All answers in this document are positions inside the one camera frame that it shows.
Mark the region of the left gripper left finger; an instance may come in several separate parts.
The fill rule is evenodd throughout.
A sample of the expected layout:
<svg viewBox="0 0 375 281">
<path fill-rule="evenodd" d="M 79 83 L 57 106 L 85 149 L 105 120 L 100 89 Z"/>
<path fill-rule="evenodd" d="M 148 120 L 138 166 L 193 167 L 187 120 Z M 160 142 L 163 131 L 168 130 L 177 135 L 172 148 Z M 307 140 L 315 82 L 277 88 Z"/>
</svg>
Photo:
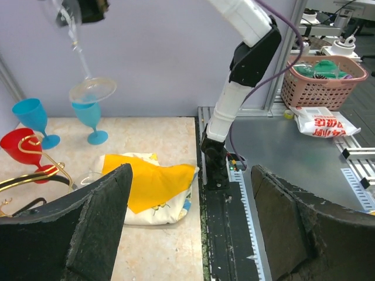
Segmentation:
<svg viewBox="0 0 375 281">
<path fill-rule="evenodd" d="M 19 216 L 1 218 L 1 280 L 110 280 L 132 183 L 125 164 Z"/>
</svg>

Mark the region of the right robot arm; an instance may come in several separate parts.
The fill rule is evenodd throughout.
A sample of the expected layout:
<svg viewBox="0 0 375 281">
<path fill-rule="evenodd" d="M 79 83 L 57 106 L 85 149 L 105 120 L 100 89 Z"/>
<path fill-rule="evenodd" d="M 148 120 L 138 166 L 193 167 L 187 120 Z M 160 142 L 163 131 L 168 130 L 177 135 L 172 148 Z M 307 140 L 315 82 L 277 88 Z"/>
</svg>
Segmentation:
<svg viewBox="0 0 375 281">
<path fill-rule="evenodd" d="M 200 143 L 204 154 L 207 188 L 227 189 L 227 150 L 225 140 L 240 107 L 263 78 L 279 44 L 277 23 L 258 1 L 210 1 L 210 4 L 243 38 L 236 47 L 229 75 L 209 119 Z"/>
</svg>

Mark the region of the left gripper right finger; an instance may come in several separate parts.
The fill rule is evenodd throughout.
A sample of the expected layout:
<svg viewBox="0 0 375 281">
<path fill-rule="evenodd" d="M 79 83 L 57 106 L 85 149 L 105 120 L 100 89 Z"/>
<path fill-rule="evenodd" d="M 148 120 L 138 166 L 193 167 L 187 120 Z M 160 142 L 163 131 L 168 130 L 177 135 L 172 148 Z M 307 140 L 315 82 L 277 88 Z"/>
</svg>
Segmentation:
<svg viewBox="0 0 375 281">
<path fill-rule="evenodd" d="M 374 280 L 374 216 L 255 165 L 255 205 L 273 280 Z"/>
</svg>

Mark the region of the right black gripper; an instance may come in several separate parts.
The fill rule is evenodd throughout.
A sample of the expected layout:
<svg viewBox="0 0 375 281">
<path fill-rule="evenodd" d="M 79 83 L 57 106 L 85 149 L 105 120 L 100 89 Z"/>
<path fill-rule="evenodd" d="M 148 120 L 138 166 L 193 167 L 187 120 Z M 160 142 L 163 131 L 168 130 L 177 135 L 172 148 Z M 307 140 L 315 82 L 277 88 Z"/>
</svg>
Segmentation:
<svg viewBox="0 0 375 281">
<path fill-rule="evenodd" d="M 109 9 L 107 0 L 78 0 L 82 23 L 96 23 L 105 19 Z"/>
</svg>

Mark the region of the clear wine glass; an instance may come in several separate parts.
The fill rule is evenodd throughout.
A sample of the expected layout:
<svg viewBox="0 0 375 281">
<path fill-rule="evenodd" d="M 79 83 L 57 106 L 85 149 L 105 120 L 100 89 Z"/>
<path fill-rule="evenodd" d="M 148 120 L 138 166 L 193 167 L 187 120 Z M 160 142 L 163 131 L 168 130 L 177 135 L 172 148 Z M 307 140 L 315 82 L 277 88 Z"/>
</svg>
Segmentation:
<svg viewBox="0 0 375 281">
<path fill-rule="evenodd" d="M 99 180 L 100 178 L 102 178 L 102 174 L 101 173 L 97 173 L 97 172 L 88 172 L 88 173 L 85 173 L 85 174 L 82 174 L 81 176 L 79 176 L 77 178 L 77 180 L 75 181 L 75 184 L 77 186 L 78 189 L 80 188 L 83 188 L 91 183 L 94 183 L 95 181 Z"/>
<path fill-rule="evenodd" d="M 92 76 L 86 62 L 80 40 L 83 14 L 79 1 L 42 1 L 42 7 L 50 23 L 68 35 L 71 48 L 80 61 L 84 79 L 69 91 L 70 101 L 91 104 L 111 96 L 117 89 L 117 83 L 110 78 Z"/>
</svg>

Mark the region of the red wine glass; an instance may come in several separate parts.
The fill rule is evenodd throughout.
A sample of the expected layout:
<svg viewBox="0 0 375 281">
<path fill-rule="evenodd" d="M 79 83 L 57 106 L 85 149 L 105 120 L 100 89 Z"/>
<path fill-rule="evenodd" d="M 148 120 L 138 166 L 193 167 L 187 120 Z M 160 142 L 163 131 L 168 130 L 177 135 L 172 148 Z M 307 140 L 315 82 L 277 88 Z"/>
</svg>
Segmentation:
<svg viewBox="0 0 375 281">
<path fill-rule="evenodd" d="M 35 165 L 37 177 L 46 172 L 49 176 L 57 173 L 53 165 L 40 164 L 42 159 L 42 144 L 32 129 L 19 128 L 7 133 L 1 139 L 1 148 L 14 160 L 25 165 Z"/>
</svg>

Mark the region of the blue wine glass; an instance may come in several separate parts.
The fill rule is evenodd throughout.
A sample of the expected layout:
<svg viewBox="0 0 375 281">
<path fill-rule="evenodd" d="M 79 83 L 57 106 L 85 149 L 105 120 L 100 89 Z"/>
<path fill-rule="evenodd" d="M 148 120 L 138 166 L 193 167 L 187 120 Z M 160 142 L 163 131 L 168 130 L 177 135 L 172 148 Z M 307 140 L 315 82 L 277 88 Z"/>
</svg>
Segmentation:
<svg viewBox="0 0 375 281">
<path fill-rule="evenodd" d="M 101 109 L 98 102 L 91 104 L 71 104 L 78 120 L 85 126 L 91 128 L 93 132 L 87 137 L 87 142 L 91 145 L 100 145 L 108 139 L 106 131 L 97 130 L 101 118 Z"/>
<path fill-rule="evenodd" d="M 27 98 L 19 101 L 12 107 L 12 112 L 22 125 L 43 135 L 43 149 L 52 149 L 60 143 L 58 135 L 48 135 L 46 133 L 48 117 L 39 99 Z"/>
</svg>

